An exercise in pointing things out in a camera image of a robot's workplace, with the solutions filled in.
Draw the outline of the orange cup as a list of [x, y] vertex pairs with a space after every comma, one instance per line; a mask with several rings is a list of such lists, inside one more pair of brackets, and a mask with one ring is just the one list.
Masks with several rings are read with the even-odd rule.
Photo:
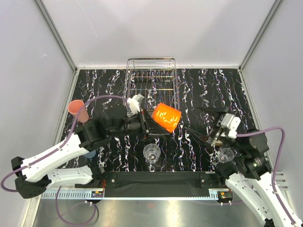
[[159, 103], [152, 114], [152, 119], [168, 132], [172, 133], [177, 128], [181, 115], [181, 111], [164, 103]]

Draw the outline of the clear faceted glass tumbler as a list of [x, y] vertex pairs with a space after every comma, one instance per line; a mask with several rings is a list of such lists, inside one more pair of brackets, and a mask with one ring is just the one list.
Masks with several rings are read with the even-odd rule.
[[143, 156], [150, 164], [155, 164], [161, 155], [161, 150], [156, 144], [148, 144], [143, 149]]

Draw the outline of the blue plastic cup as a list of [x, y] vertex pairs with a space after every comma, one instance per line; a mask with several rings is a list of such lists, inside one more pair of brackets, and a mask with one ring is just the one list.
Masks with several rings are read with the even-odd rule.
[[96, 150], [89, 151], [88, 153], [84, 154], [83, 156], [87, 159], [92, 159], [96, 155]]

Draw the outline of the pink plastic cup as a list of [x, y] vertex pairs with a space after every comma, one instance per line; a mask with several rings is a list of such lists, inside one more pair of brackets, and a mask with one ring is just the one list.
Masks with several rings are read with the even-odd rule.
[[89, 114], [82, 100], [73, 100], [68, 105], [68, 112], [73, 115], [80, 123], [86, 123], [89, 120]]

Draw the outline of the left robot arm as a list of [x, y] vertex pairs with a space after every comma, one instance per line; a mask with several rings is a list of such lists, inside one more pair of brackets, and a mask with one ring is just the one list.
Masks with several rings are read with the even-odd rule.
[[48, 150], [31, 158], [12, 159], [12, 168], [17, 175], [16, 190], [22, 198], [30, 199], [47, 189], [60, 186], [102, 187], [105, 180], [97, 164], [89, 163], [83, 167], [65, 169], [60, 169], [59, 166], [104, 147], [114, 137], [139, 135], [149, 139], [169, 134], [145, 109], [128, 116], [124, 106], [111, 107], [100, 117], [78, 126], [70, 137]]

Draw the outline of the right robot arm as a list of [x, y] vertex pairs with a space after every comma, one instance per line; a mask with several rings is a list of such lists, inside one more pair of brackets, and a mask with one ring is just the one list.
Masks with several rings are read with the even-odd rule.
[[265, 133], [268, 130], [251, 129], [238, 134], [241, 120], [229, 108], [200, 107], [200, 110], [214, 117], [215, 124], [208, 135], [187, 128], [197, 142], [226, 144], [238, 151], [235, 156], [228, 153], [227, 148], [222, 149], [214, 173], [201, 174], [201, 186], [227, 187], [237, 194], [263, 227], [301, 227], [303, 221], [278, 188], [276, 168], [271, 168], [266, 156], [269, 147]]

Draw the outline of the metal cup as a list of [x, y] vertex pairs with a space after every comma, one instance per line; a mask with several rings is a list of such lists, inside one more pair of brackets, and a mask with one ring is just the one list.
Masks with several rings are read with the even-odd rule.
[[214, 140], [214, 141], [212, 142], [212, 144], [213, 144], [214, 146], [221, 146], [223, 143], [222, 143], [220, 140]]

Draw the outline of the small clear plastic cup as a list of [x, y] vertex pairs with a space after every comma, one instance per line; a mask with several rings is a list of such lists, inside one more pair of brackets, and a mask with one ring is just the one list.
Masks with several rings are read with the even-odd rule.
[[218, 159], [221, 163], [227, 163], [229, 161], [232, 161], [234, 159], [234, 152], [230, 148], [223, 148], [220, 150]]

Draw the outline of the black base bar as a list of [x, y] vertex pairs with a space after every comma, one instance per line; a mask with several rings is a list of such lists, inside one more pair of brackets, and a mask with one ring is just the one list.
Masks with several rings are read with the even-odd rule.
[[206, 197], [223, 189], [214, 172], [104, 172], [106, 198]]

